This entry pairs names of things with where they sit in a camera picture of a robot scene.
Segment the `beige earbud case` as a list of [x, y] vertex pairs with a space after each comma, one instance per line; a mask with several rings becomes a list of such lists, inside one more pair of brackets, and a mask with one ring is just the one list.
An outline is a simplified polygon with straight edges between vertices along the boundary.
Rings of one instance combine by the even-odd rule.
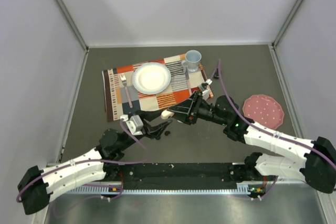
[[171, 118], [173, 115], [174, 115], [174, 112], [171, 112], [171, 111], [169, 111], [169, 110], [164, 110], [164, 111], [161, 113], [161, 119], [166, 120], [166, 119]]

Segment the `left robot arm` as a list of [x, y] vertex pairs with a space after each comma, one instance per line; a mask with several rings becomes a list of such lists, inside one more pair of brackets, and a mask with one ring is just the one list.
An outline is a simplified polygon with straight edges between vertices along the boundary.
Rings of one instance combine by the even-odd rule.
[[67, 162], [52, 167], [33, 166], [27, 170], [17, 188], [16, 201], [26, 215], [39, 212], [59, 196], [97, 180], [114, 180], [123, 165], [124, 151], [140, 142], [143, 137], [158, 140], [172, 123], [173, 113], [168, 110], [122, 115], [122, 131], [107, 129], [99, 145]]

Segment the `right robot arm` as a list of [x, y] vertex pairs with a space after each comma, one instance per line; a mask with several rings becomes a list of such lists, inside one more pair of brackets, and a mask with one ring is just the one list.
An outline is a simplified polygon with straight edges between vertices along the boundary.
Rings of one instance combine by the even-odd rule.
[[174, 118], [188, 125], [199, 119], [220, 124], [229, 139], [275, 153], [275, 156], [251, 154], [246, 158], [245, 174], [252, 180], [279, 176], [301, 180], [326, 194], [335, 189], [335, 148], [328, 139], [298, 138], [262, 126], [239, 114], [237, 105], [225, 95], [209, 104], [196, 91], [164, 110], [161, 118]]

